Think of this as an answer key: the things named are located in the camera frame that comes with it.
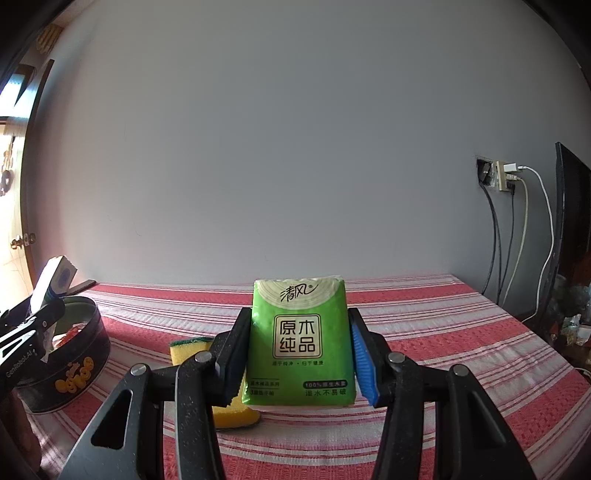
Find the green tissue package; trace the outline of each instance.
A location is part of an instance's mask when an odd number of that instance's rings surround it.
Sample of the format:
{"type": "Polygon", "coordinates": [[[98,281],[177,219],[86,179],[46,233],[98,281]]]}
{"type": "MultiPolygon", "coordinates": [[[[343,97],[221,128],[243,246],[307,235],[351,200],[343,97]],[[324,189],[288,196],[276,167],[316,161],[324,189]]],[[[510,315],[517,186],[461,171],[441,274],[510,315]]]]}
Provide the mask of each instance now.
{"type": "Polygon", "coordinates": [[[341,278],[257,280],[242,402],[351,405],[353,354],[341,278]]]}

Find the blue gripper pad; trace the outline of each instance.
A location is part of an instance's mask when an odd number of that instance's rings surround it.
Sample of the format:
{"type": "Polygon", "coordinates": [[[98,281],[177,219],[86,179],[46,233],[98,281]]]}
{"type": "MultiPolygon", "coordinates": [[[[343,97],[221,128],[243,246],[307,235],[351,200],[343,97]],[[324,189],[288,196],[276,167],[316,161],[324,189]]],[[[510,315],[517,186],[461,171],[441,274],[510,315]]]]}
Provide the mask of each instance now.
{"type": "Polygon", "coordinates": [[[375,407],[379,397],[375,365],[371,360],[369,351],[357,325],[351,325],[351,334],[353,337],[353,355],[355,356],[357,383],[359,384],[361,394],[367,398],[371,406],[375,407]]]}

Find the hand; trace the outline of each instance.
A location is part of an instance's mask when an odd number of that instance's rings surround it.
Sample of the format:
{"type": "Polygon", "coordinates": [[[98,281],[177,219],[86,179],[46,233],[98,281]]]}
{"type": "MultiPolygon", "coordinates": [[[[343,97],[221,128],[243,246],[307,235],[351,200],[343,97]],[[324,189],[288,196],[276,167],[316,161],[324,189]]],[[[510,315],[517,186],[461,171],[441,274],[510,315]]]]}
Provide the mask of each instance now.
{"type": "Polygon", "coordinates": [[[0,404],[0,421],[34,472],[41,466],[41,446],[33,433],[21,399],[11,391],[0,404]]]}

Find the black monitor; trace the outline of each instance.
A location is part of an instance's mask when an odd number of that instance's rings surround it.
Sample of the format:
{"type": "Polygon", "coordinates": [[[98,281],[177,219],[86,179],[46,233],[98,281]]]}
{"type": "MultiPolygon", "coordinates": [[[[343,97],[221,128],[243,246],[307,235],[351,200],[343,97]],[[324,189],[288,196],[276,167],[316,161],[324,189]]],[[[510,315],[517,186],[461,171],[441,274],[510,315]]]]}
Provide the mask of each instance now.
{"type": "Polygon", "coordinates": [[[545,336],[550,327],[548,309],[556,275],[568,286],[579,282],[581,263],[591,251],[591,169],[560,142],[556,143],[556,218],[554,252],[540,292],[535,330],[545,336]]]}

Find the screw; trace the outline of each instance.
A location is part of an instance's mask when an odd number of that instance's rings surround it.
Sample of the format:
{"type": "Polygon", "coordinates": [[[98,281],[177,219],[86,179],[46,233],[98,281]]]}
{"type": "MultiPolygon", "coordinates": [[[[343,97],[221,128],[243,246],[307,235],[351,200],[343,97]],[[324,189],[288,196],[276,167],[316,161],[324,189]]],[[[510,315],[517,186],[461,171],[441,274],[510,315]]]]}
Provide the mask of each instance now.
{"type": "Polygon", "coordinates": [[[405,359],[406,356],[401,352],[390,352],[388,354],[388,362],[391,364],[401,364],[405,359]]]}
{"type": "Polygon", "coordinates": [[[209,362],[212,357],[213,355],[211,352],[203,350],[195,355],[195,361],[199,362],[200,364],[204,364],[205,362],[209,362]]]}
{"type": "Polygon", "coordinates": [[[144,373],[146,373],[146,370],[148,369],[148,367],[146,367],[144,364],[135,364],[134,366],[131,367],[131,374],[134,377],[139,377],[140,375],[143,375],[144,373]]]}
{"type": "Polygon", "coordinates": [[[465,377],[465,376],[467,376],[468,373],[470,373],[470,371],[468,370],[468,367],[466,365],[454,365],[452,368],[452,371],[458,377],[465,377]]]}

